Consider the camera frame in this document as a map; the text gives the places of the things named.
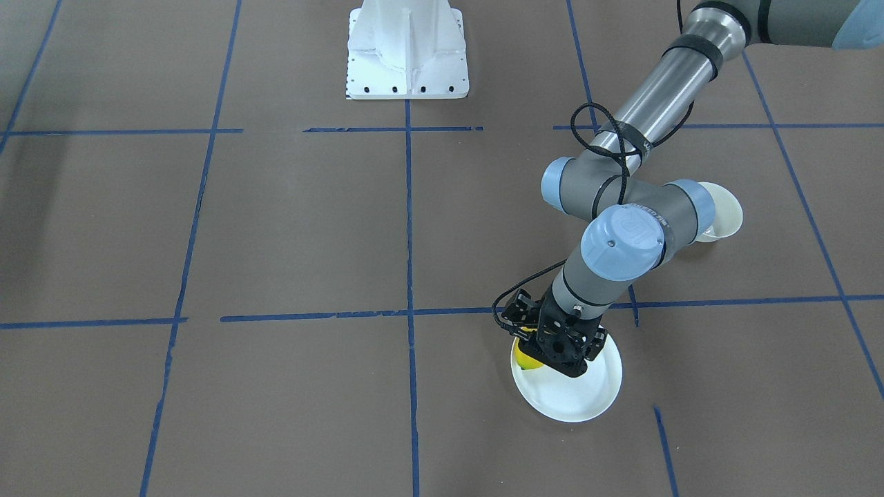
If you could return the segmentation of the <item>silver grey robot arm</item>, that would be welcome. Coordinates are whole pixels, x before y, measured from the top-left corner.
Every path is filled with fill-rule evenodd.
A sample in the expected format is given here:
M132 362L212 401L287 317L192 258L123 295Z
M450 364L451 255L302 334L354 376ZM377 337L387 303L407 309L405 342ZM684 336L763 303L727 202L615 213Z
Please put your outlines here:
M881 1L704 1L621 109L601 114L599 132L577 157L553 161L544 201L588 224L578 247L514 331L524 355L577 378L605 347L601 318L636 280L697 242L719 211L693 180L662 186L635 176L654 148L682 125L705 85L754 44L866 50L882 44Z

